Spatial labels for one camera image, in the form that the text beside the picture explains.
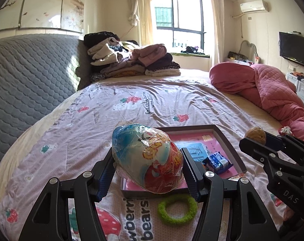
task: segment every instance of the window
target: window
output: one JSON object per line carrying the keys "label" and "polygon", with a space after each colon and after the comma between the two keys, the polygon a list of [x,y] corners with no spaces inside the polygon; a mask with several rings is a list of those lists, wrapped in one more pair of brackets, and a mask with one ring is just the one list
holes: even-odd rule
{"label": "window", "polygon": [[156,42],[167,48],[204,47],[202,0],[153,0]]}

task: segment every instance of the floral wallpaper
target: floral wallpaper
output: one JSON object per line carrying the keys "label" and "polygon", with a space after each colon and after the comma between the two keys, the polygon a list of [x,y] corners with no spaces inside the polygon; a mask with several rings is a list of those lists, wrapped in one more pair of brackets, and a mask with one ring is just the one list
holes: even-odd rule
{"label": "floral wallpaper", "polygon": [[0,30],[17,28],[23,0],[6,0],[0,8]]}
{"label": "floral wallpaper", "polygon": [[7,0],[0,9],[0,30],[56,28],[82,33],[83,22],[84,0]]}
{"label": "floral wallpaper", "polygon": [[84,0],[62,0],[61,28],[83,32]]}

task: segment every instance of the plastic-wrapped ball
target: plastic-wrapped ball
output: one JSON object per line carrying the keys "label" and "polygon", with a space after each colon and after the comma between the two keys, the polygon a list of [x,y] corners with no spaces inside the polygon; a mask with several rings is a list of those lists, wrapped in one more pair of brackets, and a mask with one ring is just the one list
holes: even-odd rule
{"label": "plastic-wrapped ball", "polygon": [[180,185],[183,155],[163,131],[142,124],[117,126],[112,149],[117,166],[142,188],[167,193]]}

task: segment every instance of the green hair tie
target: green hair tie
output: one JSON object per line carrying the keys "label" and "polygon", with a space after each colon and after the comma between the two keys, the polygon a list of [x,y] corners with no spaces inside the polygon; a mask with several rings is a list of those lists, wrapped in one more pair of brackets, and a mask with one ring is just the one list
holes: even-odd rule
{"label": "green hair tie", "polygon": [[[170,217],[165,210],[168,205],[173,204],[177,201],[183,201],[189,207],[189,211],[182,218],[178,219]],[[189,194],[176,194],[168,196],[161,203],[159,203],[157,212],[164,224],[181,226],[187,224],[195,217],[197,209],[198,206],[196,201]]]}

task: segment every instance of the white curtain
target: white curtain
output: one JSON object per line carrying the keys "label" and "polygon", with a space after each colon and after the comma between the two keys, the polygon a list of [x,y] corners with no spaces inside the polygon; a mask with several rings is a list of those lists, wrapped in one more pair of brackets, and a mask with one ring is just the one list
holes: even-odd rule
{"label": "white curtain", "polygon": [[225,45],[225,7],[224,0],[210,0],[213,15],[213,35],[212,35],[212,49],[210,60],[212,66],[223,62],[223,49]]}
{"label": "white curtain", "polygon": [[138,7],[138,0],[130,0],[131,3],[131,16],[129,17],[129,22],[132,26],[137,26],[139,18],[136,14],[137,7]]}
{"label": "white curtain", "polygon": [[139,44],[140,46],[153,44],[153,28],[155,22],[155,12],[152,8],[152,0],[138,0],[138,16],[139,16]]}

